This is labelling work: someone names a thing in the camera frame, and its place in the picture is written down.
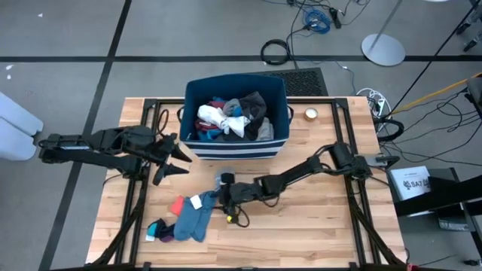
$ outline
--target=white stripe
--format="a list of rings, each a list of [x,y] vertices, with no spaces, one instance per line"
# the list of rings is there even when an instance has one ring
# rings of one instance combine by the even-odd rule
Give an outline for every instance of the white stripe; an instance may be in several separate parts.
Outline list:
[[[280,147],[262,148],[262,149],[247,149],[247,150],[203,150],[203,149],[191,149],[195,154],[259,154],[259,153],[277,153],[281,150]]]
[[[220,157],[199,157],[201,160],[256,160],[256,159],[267,159],[267,158],[273,158],[273,156],[269,157],[251,157],[251,158],[220,158]]]
[[[269,140],[269,141],[262,141],[262,142],[238,142],[238,143],[220,143],[220,142],[185,142],[182,143],[186,144],[188,147],[196,147],[198,146],[251,146],[251,145],[263,145],[263,144],[273,144],[273,143],[281,143],[286,142],[288,139],[279,139],[279,140]]]

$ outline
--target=metal pole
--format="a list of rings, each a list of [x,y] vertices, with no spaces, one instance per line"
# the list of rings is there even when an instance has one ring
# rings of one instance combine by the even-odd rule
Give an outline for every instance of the metal pole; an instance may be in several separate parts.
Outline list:
[[[382,29],[378,32],[377,37],[375,38],[374,42],[371,44],[370,50],[374,48],[374,46],[375,46],[375,44],[377,43],[377,41],[378,41],[378,39],[380,38],[380,36],[385,32],[386,27],[389,25],[389,23],[390,23],[390,21],[392,20],[393,16],[395,15],[395,13],[397,12],[398,8],[400,7],[401,1],[402,1],[402,0],[398,0],[398,2],[397,2],[397,4],[395,5],[395,7],[393,8],[391,14],[389,15],[389,17],[386,19],[385,23],[383,24]]]

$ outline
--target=clothes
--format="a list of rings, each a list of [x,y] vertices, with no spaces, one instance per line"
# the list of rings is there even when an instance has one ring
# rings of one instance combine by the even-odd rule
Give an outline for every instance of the clothes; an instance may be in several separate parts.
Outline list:
[[[201,120],[201,119],[197,119],[196,121],[194,121],[194,125],[196,127],[196,130],[198,131],[208,131],[208,130],[211,130],[211,129],[219,129],[216,125],[214,124],[210,124],[204,120]]]
[[[159,218],[149,225],[147,234],[159,238],[161,242],[169,242],[174,239],[174,228],[175,224],[167,226],[166,222]]]
[[[221,129],[212,129],[205,132],[197,131],[197,137],[199,137],[200,141],[213,141],[222,133],[223,131]]]
[[[273,139],[274,139],[273,125],[270,123],[270,119],[265,117],[263,119],[263,124],[261,124],[261,127],[259,127],[258,137],[256,138],[256,141],[273,140]]]
[[[250,123],[247,117],[226,117],[220,108],[213,108],[209,105],[201,105],[197,116],[207,123],[215,124],[224,131],[224,134],[228,134],[232,130],[240,137],[244,136],[245,126]]]
[[[198,242],[204,241],[212,209],[216,204],[216,197],[212,196],[214,193],[207,191],[199,195],[203,206],[198,210],[194,209],[188,197],[185,198],[182,212],[175,223],[174,239],[185,241],[192,237]]]
[[[183,205],[184,205],[184,197],[178,196],[177,199],[175,199],[174,204],[171,205],[170,211],[174,215],[179,216],[181,214]]]
[[[222,109],[225,104],[226,102],[219,102],[219,101],[208,102],[209,106],[212,106],[213,108],[220,108],[220,109]]]
[[[246,136],[246,133],[244,134],[243,137],[240,137],[236,133],[230,132],[227,135],[221,134],[215,139],[215,142],[243,142],[243,141],[249,141],[248,137]]]
[[[241,117],[243,109],[238,99],[231,99],[224,104],[223,113],[228,117]]]
[[[245,133],[249,140],[254,141],[258,137],[258,130],[263,124],[266,116],[266,103],[259,92],[251,93],[244,98],[239,99],[243,115],[251,122],[245,127]]]

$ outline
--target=floor mat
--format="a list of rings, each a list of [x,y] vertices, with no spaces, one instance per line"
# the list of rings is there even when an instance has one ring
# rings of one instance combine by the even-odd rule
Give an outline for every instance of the floor mat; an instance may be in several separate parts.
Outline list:
[[[328,96],[320,68],[250,72],[249,74],[275,76],[284,79],[287,96]]]

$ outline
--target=blue storage bin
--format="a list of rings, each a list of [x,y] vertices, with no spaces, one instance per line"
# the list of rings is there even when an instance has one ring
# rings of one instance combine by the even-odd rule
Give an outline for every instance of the blue storage bin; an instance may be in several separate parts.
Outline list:
[[[274,140],[239,142],[201,142],[197,140],[194,121],[197,110],[213,96],[226,100],[243,98],[258,91],[267,106],[274,129]],[[239,160],[273,158],[289,138],[288,103],[283,79],[262,75],[221,75],[188,83],[185,94],[179,139],[204,160]]]

